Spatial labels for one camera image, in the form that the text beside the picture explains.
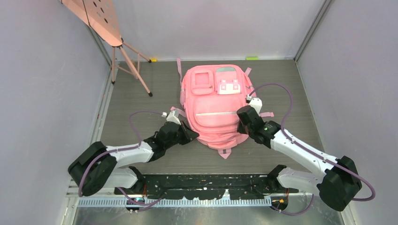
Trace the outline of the pink student backpack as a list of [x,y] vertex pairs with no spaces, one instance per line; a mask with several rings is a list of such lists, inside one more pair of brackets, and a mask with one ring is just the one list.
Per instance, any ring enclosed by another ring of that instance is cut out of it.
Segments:
[[[237,65],[201,65],[182,74],[181,60],[177,59],[180,76],[180,104],[172,107],[184,116],[190,128],[199,133],[197,140],[217,150],[227,159],[231,149],[244,142],[248,135],[237,131],[237,110],[247,104],[246,96],[257,97],[249,78],[251,68],[242,70]],[[273,117],[273,112],[260,112],[260,117]]]

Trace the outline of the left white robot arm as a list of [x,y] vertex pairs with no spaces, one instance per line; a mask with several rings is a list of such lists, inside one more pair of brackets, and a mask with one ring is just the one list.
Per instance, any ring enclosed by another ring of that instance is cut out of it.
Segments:
[[184,122],[166,122],[154,135],[136,144],[106,146],[92,143],[68,167],[68,173],[78,185],[78,196],[91,196],[102,188],[126,188],[139,194],[144,182],[137,169],[128,166],[149,163],[163,157],[175,145],[186,145],[199,137]]

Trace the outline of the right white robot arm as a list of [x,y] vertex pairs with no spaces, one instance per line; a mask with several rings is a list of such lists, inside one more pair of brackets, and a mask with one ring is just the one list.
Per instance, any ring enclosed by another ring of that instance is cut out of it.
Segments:
[[333,210],[343,211],[361,190],[358,170],[351,158],[337,158],[313,148],[278,123],[264,121],[249,105],[240,108],[237,115],[238,132],[289,156],[309,170],[302,172],[278,165],[268,174],[268,187],[273,192],[281,192],[284,188],[302,190],[319,196]]

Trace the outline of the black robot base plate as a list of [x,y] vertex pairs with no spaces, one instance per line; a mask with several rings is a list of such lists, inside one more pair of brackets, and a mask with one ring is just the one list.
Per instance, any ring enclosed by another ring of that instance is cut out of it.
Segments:
[[154,200],[214,200],[224,194],[231,200],[252,200],[299,192],[282,187],[265,174],[144,174],[133,187],[122,190]]

